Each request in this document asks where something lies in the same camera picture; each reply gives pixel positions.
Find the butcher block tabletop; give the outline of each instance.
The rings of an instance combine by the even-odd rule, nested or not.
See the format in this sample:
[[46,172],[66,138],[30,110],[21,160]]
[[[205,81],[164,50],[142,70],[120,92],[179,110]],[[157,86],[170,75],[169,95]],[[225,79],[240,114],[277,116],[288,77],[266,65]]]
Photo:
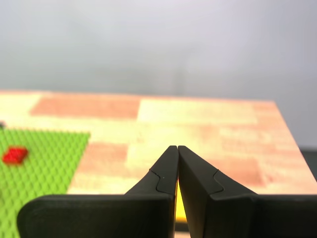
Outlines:
[[[270,101],[0,92],[7,128],[89,132],[70,194],[124,194],[169,145],[185,145],[260,194],[316,194],[317,183]],[[186,221],[180,193],[177,221]]]

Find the dark object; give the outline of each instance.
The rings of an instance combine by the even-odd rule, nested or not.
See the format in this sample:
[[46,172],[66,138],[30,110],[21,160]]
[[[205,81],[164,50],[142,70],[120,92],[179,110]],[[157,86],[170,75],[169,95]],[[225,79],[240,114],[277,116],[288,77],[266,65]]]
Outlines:
[[178,150],[170,146],[125,195],[50,195],[19,212],[21,238],[172,238]]
[[258,195],[187,147],[170,146],[125,195],[29,202],[18,215],[21,238],[172,238],[177,170],[192,238],[317,237],[317,196]]
[[317,196],[257,195],[187,147],[178,150],[192,238],[317,237]]

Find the white backdrop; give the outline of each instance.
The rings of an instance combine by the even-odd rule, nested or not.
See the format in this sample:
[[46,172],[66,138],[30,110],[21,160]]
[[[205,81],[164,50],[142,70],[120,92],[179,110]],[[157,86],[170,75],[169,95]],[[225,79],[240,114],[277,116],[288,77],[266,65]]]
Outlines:
[[316,0],[2,0],[0,88],[275,100],[317,147]]

